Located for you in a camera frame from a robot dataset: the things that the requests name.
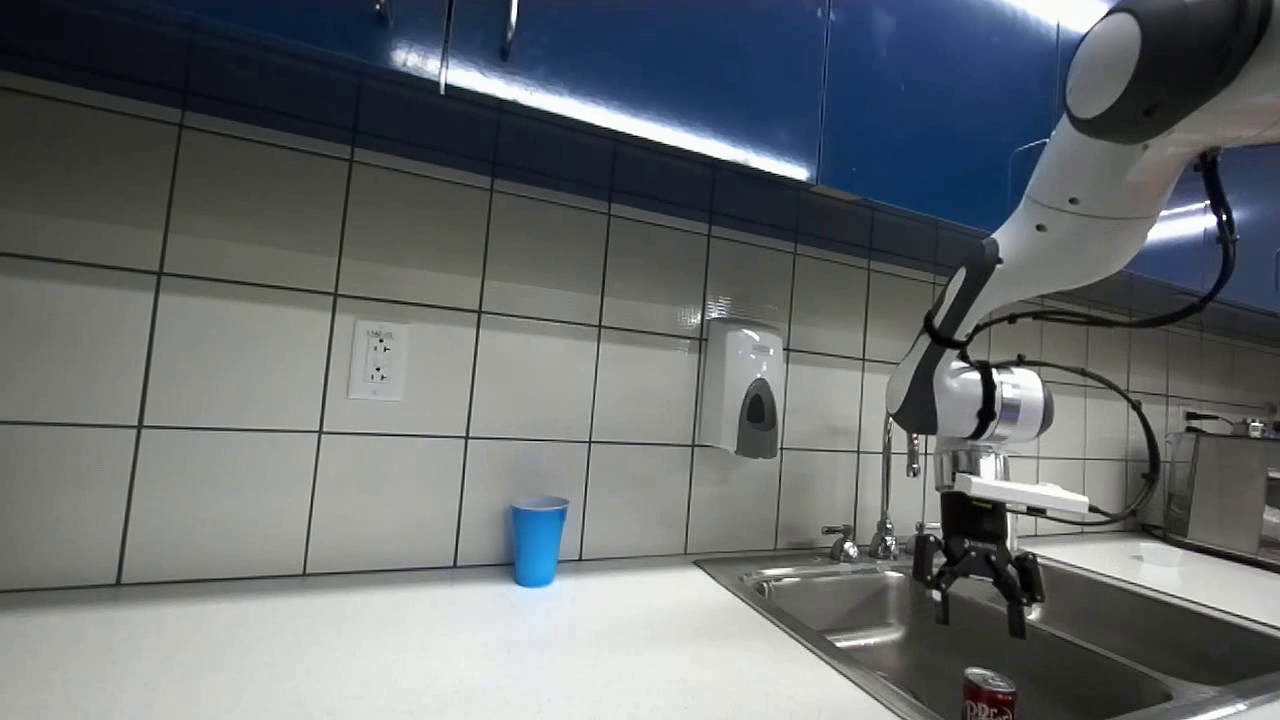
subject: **cable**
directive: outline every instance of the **cable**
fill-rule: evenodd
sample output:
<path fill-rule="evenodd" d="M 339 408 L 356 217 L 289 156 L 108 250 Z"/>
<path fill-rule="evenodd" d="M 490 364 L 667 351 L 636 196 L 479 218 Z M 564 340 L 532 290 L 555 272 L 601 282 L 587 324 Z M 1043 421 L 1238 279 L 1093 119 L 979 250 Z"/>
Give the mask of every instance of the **cable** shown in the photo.
<path fill-rule="evenodd" d="M 1209 196 L 1213 225 L 1217 225 L 1217 243 L 1221 243 L 1221 267 L 1217 267 L 1217 279 L 1209 282 L 1204 294 L 1195 294 L 1186 307 L 1173 307 L 1173 313 L 1159 313 L 1159 314 L 1142 314 L 1142 320 L 1112 320 L 1112 314 L 1093 314 L 1093 313 L 1010 313 L 1010 314 L 994 314 L 994 320 L 976 324 L 963 342 L 971 342 L 988 329 L 1016 324 L 1016 320 L 1086 324 L 1086 329 L 1164 329 L 1164 324 L 1181 324 L 1181 320 L 1204 313 L 1230 288 L 1230 279 L 1238 276 L 1238 243 L 1239 238 L 1238 238 L 1238 213 L 1234 213 L 1234 199 L 1224 190 L 1217 153 L 1200 153 L 1195 173 L 1204 180 L 1204 196 Z"/>
<path fill-rule="evenodd" d="M 1147 442 L 1145 496 L 1133 509 L 1109 512 L 1109 509 L 1087 503 L 1087 512 L 1101 514 L 1101 519 L 1072 519 L 1072 514 L 1053 514 L 1053 512 L 1016 512 L 1016 514 L 1041 514 L 1041 519 L 1077 523 L 1077 526 L 1103 526 L 1103 523 L 1135 519 L 1142 509 L 1147 503 L 1147 496 L 1159 483 L 1159 442 L 1157 442 L 1157 430 L 1152 430 L 1152 421 L 1147 421 L 1145 402 L 1135 396 L 1127 396 L 1118 381 L 1109 381 L 1109 375 L 1101 375 L 1093 369 L 1077 369 L 1077 364 L 1053 364 L 1053 361 L 1016 355 L 1016 361 L 1006 361 L 995 369 L 1053 369 L 1053 373 L 1097 381 L 1097 383 L 1103 383 L 1109 393 L 1118 393 L 1133 408 L 1133 414 L 1145 429 L 1145 442 Z"/>

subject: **white countertop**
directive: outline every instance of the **white countertop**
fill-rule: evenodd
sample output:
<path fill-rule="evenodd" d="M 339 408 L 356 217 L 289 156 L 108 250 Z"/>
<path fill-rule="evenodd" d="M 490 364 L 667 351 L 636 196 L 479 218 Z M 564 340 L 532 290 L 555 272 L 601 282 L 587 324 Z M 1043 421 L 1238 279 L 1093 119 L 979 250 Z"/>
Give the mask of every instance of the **white countertop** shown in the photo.
<path fill-rule="evenodd" d="M 1280 627 L 1280 575 L 1133 536 L 1035 544 Z M 692 562 L 187 583 L 0 598 L 0 715 L 857 715 L 890 711 Z"/>

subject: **outlet cover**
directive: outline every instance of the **outlet cover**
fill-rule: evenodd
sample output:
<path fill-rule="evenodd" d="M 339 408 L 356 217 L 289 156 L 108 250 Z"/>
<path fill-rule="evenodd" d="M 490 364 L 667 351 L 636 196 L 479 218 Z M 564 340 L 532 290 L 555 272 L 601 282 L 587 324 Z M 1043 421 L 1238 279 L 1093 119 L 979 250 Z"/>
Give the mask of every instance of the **outlet cover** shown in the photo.
<path fill-rule="evenodd" d="M 356 320 L 354 337 L 354 400 L 406 400 L 409 329 Z"/>

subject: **robotic arm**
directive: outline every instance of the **robotic arm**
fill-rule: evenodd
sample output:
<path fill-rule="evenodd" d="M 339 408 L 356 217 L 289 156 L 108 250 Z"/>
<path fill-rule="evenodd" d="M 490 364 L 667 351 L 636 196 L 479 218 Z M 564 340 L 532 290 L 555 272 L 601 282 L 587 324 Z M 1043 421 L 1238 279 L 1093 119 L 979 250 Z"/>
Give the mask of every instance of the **robotic arm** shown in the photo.
<path fill-rule="evenodd" d="M 946 536 L 938 547 L 915 541 L 915 581 L 938 590 L 939 617 L 951 581 L 994 575 L 1013 634 L 1023 634 L 1041 571 L 1035 555 L 1006 547 L 1006 512 L 1087 512 L 1077 493 L 1006 481 L 1006 442 L 1043 435 L 1053 396 L 1033 369 L 963 361 L 963 340 L 1010 305 L 1121 272 L 1200 153 L 1280 138 L 1278 3 L 1121 0 L 1077 49 L 1065 119 L 1022 207 L 924 314 L 890 408 L 906 430 L 938 435 L 951 456 L 939 470 Z"/>

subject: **sink basin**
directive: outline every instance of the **sink basin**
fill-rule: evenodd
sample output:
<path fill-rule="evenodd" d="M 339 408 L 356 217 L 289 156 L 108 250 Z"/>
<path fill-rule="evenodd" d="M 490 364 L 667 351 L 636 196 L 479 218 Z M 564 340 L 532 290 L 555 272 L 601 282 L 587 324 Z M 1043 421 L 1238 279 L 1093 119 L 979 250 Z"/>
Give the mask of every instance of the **sink basin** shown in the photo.
<path fill-rule="evenodd" d="M 1043 562 L 1047 608 L 1013 639 L 988 581 L 951 622 L 906 562 L 704 562 L 900 715 L 959 715 L 959 673 L 995 669 L 1022 715 L 1195 715 L 1280 691 L 1280 634 Z"/>

